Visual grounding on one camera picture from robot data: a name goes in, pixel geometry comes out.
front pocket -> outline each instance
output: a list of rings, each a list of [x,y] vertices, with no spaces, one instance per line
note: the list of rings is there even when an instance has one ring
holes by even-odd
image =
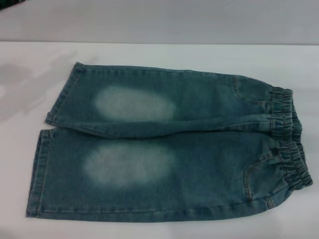
[[[272,90],[272,86],[265,82],[238,75],[233,77],[233,86],[235,95],[250,103],[268,101]]]
[[[270,197],[288,186],[281,163],[272,153],[247,167],[243,183],[248,202]]]

white table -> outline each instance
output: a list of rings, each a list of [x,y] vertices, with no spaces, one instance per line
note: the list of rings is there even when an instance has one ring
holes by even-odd
[[[314,184],[272,210],[225,221],[127,224],[25,218],[38,134],[51,128],[43,121],[76,61],[239,74],[294,90]],[[0,233],[23,239],[318,238],[318,124],[319,46],[0,42]]]

pocket seam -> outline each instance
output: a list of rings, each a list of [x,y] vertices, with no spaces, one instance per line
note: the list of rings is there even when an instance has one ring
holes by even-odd
[[[241,94],[240,94],[240,92],[239,92],[239,88],[238,88],[238,76],[237,75],[235,75],[234,77],[233,77],[233,90],[234,90],[234,93],[235,93],[235,95],[239,98],[239,99],[241,99],[242,101],[245,101],[245,102],[249,102],[249,103],[251,103],[251,104],[260,104],[260,103],[265,103],[266,101],[254,101],[254,100],[251,100],[251,99],[249,99],[249,98],[247,98],[247,97],[243,97]]]
[[[246,197],[247,197],[247,201],[248,202],[252,202],[253,201],[253,197],[252,197],[252,193],[251,193],[251,189],[250,189],[250,186],[249,186],[249,176],[251,174],[251,172],[253,171],[253,169],[260,163],[263,163],[267,160],[270,160],[270,159],[273,159],[273,158],[276,158],[277,156],[276,155],[265,155],[264,156],[265,158],[258,161],[258,162],[255,162],[254,164],[251,164],[247,167],[247,169],[244,171],[244,175],[243,175],[243,183],[244,183],[244,190],[245,190],[245,194],[246,194]]]

jeans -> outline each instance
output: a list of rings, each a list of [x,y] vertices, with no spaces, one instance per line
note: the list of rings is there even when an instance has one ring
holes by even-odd
[[[244,217],[311,185],[291,90],[236,75],[76,63],[40,132],[27,217]]]

elastic waistband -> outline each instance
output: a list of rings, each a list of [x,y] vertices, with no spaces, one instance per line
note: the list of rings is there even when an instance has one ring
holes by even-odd
[[[291,141],[293,137],[293,91],[274,87],[270,96],[271,134],[276,140]]]
[[[270,98],[271,135],[277,149],[286,180],[298,190],[313,183],[301,144],[302,125],[293,101],[293,91],[274,87]]]
[[[302,153],[294,141],[278,141],[278,157],[285,171],[285,178],[294,190],[310,186],[313,181],[307,166],[302,159]]]

